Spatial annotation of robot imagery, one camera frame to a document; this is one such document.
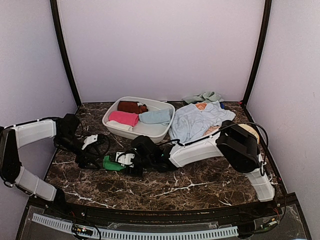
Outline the green microfiber towel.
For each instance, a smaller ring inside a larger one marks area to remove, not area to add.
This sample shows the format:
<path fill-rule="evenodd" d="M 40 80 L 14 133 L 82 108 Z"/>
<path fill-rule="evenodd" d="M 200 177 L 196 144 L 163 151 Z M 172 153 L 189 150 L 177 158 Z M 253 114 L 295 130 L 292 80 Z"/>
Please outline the green microfiber towel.
<path fill-rule="evenodd" d="M 104 157 L 103 162 L 102 162 L 102 166 L 107 171 L 116 171 L 116 172 L 122 171 L 126 168 L 125 166 L 122 166 L 119 163 L 110 161 L 109 155 Z"/>

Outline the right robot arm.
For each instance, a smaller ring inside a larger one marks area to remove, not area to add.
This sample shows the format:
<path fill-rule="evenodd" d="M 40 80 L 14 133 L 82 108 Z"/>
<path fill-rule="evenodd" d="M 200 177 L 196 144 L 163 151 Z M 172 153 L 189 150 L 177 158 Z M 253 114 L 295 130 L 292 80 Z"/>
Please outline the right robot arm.
<path fill-rule="evenodd" d="M 133 157 L 125 172 L 140 177 L 148 168 L 164 173 L 208 158 L 224 157 L 235 171 L 249 179 L 260 201 L 255 205 L 255 213 L 266 217 L 275 208 L 276 190 L 265 168 L 266 160 L 259 150 L 259 140 L 250 129 L 250 122 L 226 120 L 209 135 L 187 143 L 174 139 L 166 142 L 164 148 L 148 136 L 139 135 L 131 142 L 128 154 Z"/>

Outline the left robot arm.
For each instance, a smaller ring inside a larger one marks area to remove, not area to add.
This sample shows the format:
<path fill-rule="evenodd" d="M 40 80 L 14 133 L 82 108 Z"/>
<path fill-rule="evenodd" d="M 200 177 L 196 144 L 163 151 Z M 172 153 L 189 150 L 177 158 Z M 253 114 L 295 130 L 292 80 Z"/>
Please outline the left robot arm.
<path fill-rule="evenodd" d="M 102 134 L 92 134 L 78 138 L 76 131 L 80 120 L 75 114 L 67 113 L 64 117 L 48 117 L 1 127 L 0 129 L 0 177 L 8 188 L 18 187 L 51 203 L 51 210 L 60 218 L 67 218 L 71 213 L 65 203 L 65 193 L 37 175 L 28 171 L 20 161 L 19 149 L 29 144 L 53 139 L 56 147 L 70 151 L 76 156 L 80 168 L 93 165 L 100 168 L 97 160 L 102 157 L 99 146 L 105 140 Z"/>

